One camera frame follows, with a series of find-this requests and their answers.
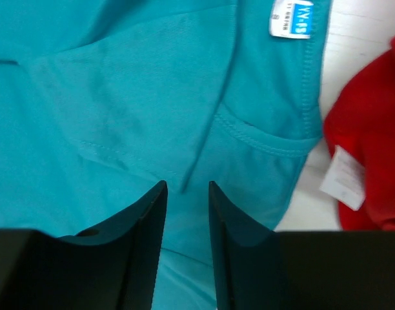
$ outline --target teal fabric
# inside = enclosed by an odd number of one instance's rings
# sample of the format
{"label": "teal fabric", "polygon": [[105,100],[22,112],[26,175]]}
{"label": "teal fabric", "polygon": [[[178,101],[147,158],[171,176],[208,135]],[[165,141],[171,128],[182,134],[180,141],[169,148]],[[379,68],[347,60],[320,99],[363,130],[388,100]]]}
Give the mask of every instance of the teal fabric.
{"label": "teal fabric", "polygon": [[215,309],[208,182],[273,229],[321,137],[330,0],[308,40],[272,5],[0,1],[0,227],[75,234],[167,180],[153,309]]}

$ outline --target red fabric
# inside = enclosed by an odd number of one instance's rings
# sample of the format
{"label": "red fabric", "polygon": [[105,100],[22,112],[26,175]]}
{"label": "red fabric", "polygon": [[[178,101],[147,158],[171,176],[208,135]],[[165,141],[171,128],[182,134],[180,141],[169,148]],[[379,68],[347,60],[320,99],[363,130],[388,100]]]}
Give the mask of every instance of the red fabric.
{"label": "red fabric", "polygon": [[395,38],[391,50],[342,90],[324,122],[331,156],[340,145],[365,167],[365,202],[339,203],[346,230],[395,230]]}

